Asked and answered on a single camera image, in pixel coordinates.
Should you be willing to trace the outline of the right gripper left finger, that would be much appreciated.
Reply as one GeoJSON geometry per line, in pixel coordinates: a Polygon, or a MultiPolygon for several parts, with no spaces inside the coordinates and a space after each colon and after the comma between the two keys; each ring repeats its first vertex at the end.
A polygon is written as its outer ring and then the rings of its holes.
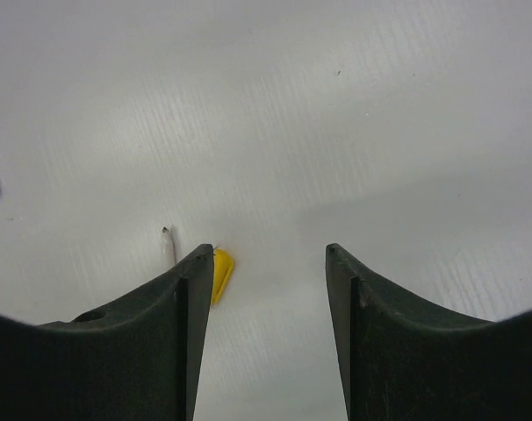
{"type": "Polygon", "coordinates": [[[0,315],[0,420],[190,420],[213,249],[69,322],[0,315]]]}

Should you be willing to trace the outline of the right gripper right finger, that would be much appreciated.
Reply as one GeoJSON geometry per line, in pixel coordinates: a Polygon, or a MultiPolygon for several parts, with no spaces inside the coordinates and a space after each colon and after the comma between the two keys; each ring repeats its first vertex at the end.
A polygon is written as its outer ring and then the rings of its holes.
{"type": "Polygon", "coordinates": [[[384,278],[337,244],[327,293],[351,420],[532,420],[532,311],[485,321],[384,278]]]}

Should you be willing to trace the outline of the yellow marker pen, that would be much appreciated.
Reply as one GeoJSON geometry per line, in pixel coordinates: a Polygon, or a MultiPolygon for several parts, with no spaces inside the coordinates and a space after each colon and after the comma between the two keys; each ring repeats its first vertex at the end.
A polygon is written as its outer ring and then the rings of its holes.
{"type": "Polygon", "coordinates": [[[167,226],[162,228],[162,258],[170,266],[176,265],[176,242],[173,231],[167,226]]]}

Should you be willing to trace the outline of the yellow pen cap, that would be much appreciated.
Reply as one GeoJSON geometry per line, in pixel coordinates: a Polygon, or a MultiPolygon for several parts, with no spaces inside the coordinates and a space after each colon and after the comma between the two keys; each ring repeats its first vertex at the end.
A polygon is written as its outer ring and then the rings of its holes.
{"type": "Polygon", "coordinates": [[[215,248],[213,250],[213,283],[212,283],[212,305],[217,304],[231,278],[235,268],[234,258],[225,250],[215,248]]]}

